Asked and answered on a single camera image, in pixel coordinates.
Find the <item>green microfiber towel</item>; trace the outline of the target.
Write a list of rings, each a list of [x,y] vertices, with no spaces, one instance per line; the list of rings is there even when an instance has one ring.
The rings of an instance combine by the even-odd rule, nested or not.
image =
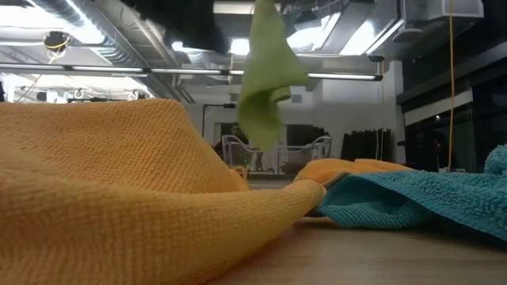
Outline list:
[[[253,145],[266,151],[283,125],[278,103],[291,97],[291,86],[306,85],[308,76],[288,45],[274,0],[256,0],[249,44],[237,121]]]

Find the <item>orange microfiber towel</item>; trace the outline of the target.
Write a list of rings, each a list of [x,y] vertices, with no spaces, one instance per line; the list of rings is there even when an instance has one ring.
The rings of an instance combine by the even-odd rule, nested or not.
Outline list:
[[[322,197],[251,189],[176,101],[0,103],[0,285],[200,285]]]
[[[323,158],[308,162],[296,175],[294,181],[311,180],[323,184],[339,174],[381,173],[412,171],[404,165],[388,161],[359,158],[347,161],[336,158]]]

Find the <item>teal microfiber towel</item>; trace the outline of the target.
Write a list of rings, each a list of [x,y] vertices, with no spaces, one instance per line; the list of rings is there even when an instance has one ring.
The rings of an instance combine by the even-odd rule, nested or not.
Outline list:
[[[422,170],[349,174],[332,184],[316,211],[339,226],[393,230],[444,220],[507,241],[507,144],[483,173]]]

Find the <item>person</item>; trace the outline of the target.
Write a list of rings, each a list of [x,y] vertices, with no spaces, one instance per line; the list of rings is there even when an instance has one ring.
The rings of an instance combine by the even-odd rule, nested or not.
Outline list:
[[[239,124],[237,122],[234,123],[222,123],[220,124],[220,136],[223,135],[233,135],[240,139],[243,143],[246,145],[249,144],[249,140],[246,137],[245,133],[242,131],[242,129],[239,127]],[[215,152],[223,158],[223,140],[220,139],[217,144],[213,146]]]

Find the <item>clear plastic bin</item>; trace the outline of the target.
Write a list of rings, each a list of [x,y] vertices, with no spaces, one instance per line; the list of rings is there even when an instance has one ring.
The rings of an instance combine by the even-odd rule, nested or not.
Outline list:
[[[249,146],[234,135],[224,135],[223,160],[229,166],[243,166],[248,174],[296,175],[308,162],[329,158],[332,139],[317,138],[304,146],[279,145],[271,150]]]

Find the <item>black curtains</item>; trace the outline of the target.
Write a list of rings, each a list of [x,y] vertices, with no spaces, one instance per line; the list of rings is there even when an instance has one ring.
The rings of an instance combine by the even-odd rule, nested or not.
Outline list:
[[[344,134],[341,159],[355,161],[356,159],[377,159],[392,161],[391,129],[375,129],[353,131]]]

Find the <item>long ceiling light bar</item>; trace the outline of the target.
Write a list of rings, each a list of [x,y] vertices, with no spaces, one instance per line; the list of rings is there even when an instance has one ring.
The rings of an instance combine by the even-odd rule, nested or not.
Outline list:
[[[71,74],[94,73],[107,76],[133,76],[139,77],[148,74],[176,74],[176,75],[216,75],[216,76],[243,76],[244,70],[213,70],[213,69],[186,69],[186,68],[150,68],[150,67],[119,67],[119,66],[72,66],[55,64],[29,64],[29,63],[0,63],[1,72],[27,73],[27,74]],[[383,79],[379,74],[343,74],[343,73],[307,73],[311,79],[374,81]]]

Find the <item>white air vent unit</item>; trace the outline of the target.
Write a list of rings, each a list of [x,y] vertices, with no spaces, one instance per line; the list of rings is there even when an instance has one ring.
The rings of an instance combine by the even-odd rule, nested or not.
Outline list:
[[[402,24],[392,41],[408,44],[448,24],[450,17],[470,24],[484,17],[481,0],[397,0]]]

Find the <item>black gantry frame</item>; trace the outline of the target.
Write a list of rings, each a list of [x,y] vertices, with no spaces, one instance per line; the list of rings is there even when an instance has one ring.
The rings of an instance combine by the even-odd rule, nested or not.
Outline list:
[[[234,109],[236,108],[236,104],[235,103],[224,103],[224,104],[203,104],[203,107],[202,107],[202,117],[201,117],[201,135],[204,137],[205,136],[205,117],[206,117],[206,111],[207,111],[207,108],[210,108],[210,107],[213,107],[213,108],[230,108],[230,109]]]

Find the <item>silver ventilation duct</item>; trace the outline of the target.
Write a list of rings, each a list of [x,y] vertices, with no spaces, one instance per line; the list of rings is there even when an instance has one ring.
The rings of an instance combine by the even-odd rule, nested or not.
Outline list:
[[[83,43],[115,67],[180,66],[174,51],[163,45],[160,29],[120,0],[28,1],[68,24],[74,36],[89,32],[93,39]]]

